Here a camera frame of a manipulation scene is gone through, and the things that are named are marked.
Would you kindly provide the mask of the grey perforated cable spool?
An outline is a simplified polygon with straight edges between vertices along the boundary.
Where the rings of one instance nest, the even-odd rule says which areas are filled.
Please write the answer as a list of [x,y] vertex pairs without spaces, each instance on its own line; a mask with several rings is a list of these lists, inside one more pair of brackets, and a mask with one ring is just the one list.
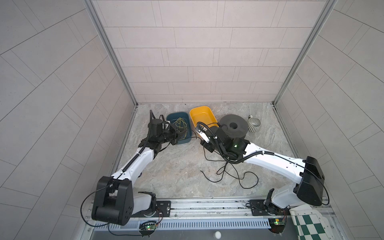
[[233,139],[244,139],[249,131],[247,121],[238,115],[226,115],[220,119],[219,124],[223,131]]

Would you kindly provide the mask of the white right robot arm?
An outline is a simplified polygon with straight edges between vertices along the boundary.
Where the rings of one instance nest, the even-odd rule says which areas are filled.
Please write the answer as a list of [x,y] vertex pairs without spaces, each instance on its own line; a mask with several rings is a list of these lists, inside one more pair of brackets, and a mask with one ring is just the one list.
[[286,214],[290,206],[324,205],[325,177],[317,159],[291,158],[268,151],[242,138],[230,138],[218,123],[207,125],[197,122],[196,132],[202,137],[201,145],[209,152],[217,151],[226,165],[243,163],[257,165],[278,173],[290,184],[271,189],[259,209],[271,215]]

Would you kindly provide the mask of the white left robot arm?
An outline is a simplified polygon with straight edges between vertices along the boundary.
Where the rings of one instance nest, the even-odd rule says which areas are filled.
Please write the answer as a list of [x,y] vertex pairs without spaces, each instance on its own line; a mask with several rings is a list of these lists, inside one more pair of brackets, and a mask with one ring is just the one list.
[[134,193],[133,186],[145,167],[162,151],[162,144],[176,145],[187,132],[166,121],[163,115],[156,118],[150,112],[147,136],[140,142],[133,157],[110,177],[100,178],[91,218],[94,221],[124,226],[131,216],[142,213],[151,216],[157,212],[154,193]]

